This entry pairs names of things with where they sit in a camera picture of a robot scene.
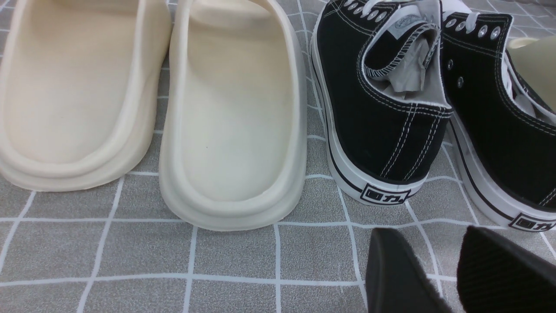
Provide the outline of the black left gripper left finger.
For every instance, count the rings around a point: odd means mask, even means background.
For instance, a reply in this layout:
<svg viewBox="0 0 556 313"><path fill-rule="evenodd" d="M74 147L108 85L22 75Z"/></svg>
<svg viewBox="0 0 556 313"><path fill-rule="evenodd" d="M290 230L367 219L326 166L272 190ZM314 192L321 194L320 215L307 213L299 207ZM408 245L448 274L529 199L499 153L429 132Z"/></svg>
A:
<svg viewBox="0 0 556 313"><path fill-rule="evenodd" d="M395 229L374 228L365 276L370 313L450 313L411 246Z"/></svg>

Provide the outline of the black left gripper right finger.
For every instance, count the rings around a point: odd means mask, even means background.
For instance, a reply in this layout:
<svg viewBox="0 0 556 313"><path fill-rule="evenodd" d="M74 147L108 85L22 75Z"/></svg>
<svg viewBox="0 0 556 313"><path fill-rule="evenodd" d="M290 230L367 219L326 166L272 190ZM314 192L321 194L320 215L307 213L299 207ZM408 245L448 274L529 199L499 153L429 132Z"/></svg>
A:
<svg viewBox="0 0 556 313"><path fill-rule="evenodd" d="M553 313L556 268L492 230L468 226L457 292L467 313Z"/></svg>

